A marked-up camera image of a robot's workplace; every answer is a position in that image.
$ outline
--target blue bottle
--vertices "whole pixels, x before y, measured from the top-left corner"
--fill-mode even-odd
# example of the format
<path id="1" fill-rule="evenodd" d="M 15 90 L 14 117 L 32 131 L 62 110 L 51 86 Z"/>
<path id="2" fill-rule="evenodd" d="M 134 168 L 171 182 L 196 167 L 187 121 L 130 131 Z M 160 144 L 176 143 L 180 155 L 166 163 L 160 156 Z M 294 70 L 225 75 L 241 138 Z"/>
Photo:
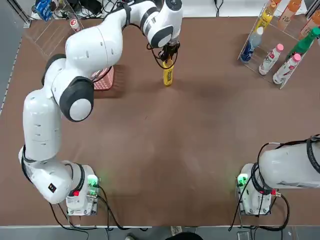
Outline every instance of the blue bottle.
<path id="1" fill-rule="evenodd" d="M 261 27 L 258 27 L 257 30 L 250 35 L 249 40 L 243 52 L 240 55 L 241 62 L 246 64 L 247 62 L 250 61 L 255 48 L 259 46 L 261 43 L 261 38 L 263 33 L 264 33 L 264 28 L 261 26 Z"/>

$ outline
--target bottle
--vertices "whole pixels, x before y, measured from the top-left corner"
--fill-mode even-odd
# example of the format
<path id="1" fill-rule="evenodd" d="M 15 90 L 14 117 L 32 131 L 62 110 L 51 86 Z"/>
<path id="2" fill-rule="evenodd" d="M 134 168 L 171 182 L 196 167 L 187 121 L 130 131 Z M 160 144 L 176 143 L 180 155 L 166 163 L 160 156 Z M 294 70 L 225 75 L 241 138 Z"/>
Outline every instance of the bottle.
<path id="1" fill-rule="evenodd" d="M 171 57 L 169 57 L 167 61 L 162 62 L 162 65 L 165 68 L 163 70 L 163 83 L 165 86 L 170 86 L 174 80 L 174 62 L 172 61 Z"/>
<path id="2" fill-rule="evenodd" d="M 298 62 L 301 60 L 301 56 L 296 53 L 293 57 L 289 58 L 273 75 L 272 80 L 275 84 L 281 84 L 281 88 L 287 83 L 291 77 L 294 69 L 298 65 Z"/>
<path id="3" fill-rule="evenodd" d="M 318 27 L 313 28 L 304 39 L 300 40 L 292 48 L 292 50 L 286 56 L 286 60 L 288 60 L 290 57 L 292 57 L 295 54 L 300 54 L 301 56 L 305 54 L 309 50 L 314 39 L 319 35 L 320 35 L 320 28 Z"/>
<path id="4" fill-rule="evenodd" d="M 319 26 L 320 26 L 320 9 L 318 9 L 317 11 L 314 12 L 314 14 L 311 16 L 309 21 L 302 28 L 298 39 L 301 40 L 301 39 L 305 38 L 309 34 L 311 29 L 313 29 L 315 27 L 319 27 Z"/>
<path id="5" fill-rule="evenodd" d="M 291 0 L 289 4 L 286 6 L 284 12 L 280 16 L 278 20 L 278 28 L 280 30 L 285 30 L 288 24 L 291 21 L 291 18 L 296 14 L 301 6 L 302 0 Z"/>
<path id="6" fill-rule="evenodd" d="M 257 30 L 260 27 L 263 27 L 264 30 L 269 25 L 274 16 L 276 8 L 277 5 L 274 2 L 272 2 L 269 6 L 267 6 L 264 9 L 258 23 L 256 24 L 255 30 Z"/>
<path id="7" fill-rule="evenodd" d="M 262 37 L 263 33 L 264 33 L 264 28 L 261 26 L 250 35 L 249 40 L 248 40 L 243 52 L 240 55 L 241 62 L 243 62 L 244 64 L 249 62 L 255 48 L 257 46 L 259 46 L 261 43 L 261 37 Z"/>
<path id="8" fill-rule="evenodd" d="M 279 43 L 268 55 L 265 57 L 261 65 L 259 66 L 259 73 L 261 75 L 266 75 L 269 70 L 275 65 L 281 52 L 284 50 L 284 46 Z"/>
<path id="9" fill-rule="evenodd" d="M 269 7 L 272 3 L 275 3 L 275 9 L 274 9 L 274 10 L 276 10 L 280 2 L 281 2 L 281 0 L 270 0 L 270 1 L 267 3 L 266 7 Z"/>

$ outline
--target blue package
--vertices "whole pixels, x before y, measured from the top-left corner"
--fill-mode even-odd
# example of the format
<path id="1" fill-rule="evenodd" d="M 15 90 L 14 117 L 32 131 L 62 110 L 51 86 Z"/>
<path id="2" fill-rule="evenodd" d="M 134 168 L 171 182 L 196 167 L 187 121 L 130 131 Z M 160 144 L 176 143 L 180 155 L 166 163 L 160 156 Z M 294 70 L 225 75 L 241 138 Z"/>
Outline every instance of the blue package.
<path id="1" fill-rule="evenodd" d="M 52 17 L 51 0 L 40 0 L 35 10 L 41 19 L 48 21 Z"/>

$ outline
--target black label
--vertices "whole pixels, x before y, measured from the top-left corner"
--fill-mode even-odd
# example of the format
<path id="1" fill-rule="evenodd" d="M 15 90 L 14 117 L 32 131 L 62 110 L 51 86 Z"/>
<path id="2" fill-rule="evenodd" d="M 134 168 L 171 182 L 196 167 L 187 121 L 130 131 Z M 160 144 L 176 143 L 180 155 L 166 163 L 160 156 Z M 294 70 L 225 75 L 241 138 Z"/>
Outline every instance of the black label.
<path id="1" fill-rule="evenodd" d="M 50 183 L 50 185 L 48 186 L 48 189 L 49 189 L 52 193 L 54 193 L 57 188 L 55 187 L 55 185 L 53 185 L 52 183 Z"/>

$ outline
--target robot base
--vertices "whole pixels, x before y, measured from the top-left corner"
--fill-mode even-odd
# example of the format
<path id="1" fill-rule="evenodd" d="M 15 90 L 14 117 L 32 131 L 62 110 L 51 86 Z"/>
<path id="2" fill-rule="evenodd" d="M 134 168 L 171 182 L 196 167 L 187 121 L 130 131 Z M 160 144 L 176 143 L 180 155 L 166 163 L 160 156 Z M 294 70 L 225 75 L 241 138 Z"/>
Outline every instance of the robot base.
<path id="1" fill-rule="evenodd" d="M 259 209 L 261 205 L 260 215 L 267 215 L 270 213 L 269 209 L 271 204 L 271 194 L 264 195 L 262 199 L 262 194 L 255 189 L 251 180 L 245 188 L 248 179 L 251 177 L 252 167 L 252 163 L 244 165 L 240 175 L 237 178 L 236 195 L 238 200 L 244 191 L 239 204 L 239 213 L 241 215 L 259 215 Z M 244 178 L 245 182 L 239 184 L 240 178 Z"/>
<path id="2" fill-rule="evenodd" d="M 65 199 L 69 216 L 96 215 L 98 210 L 99 188 L 90 187 L 88 176 L 95 176 L 93 169 L 88 165 L 82 165 L 84 169 L 84 183 L 78 196 L 67 196 Z"/>

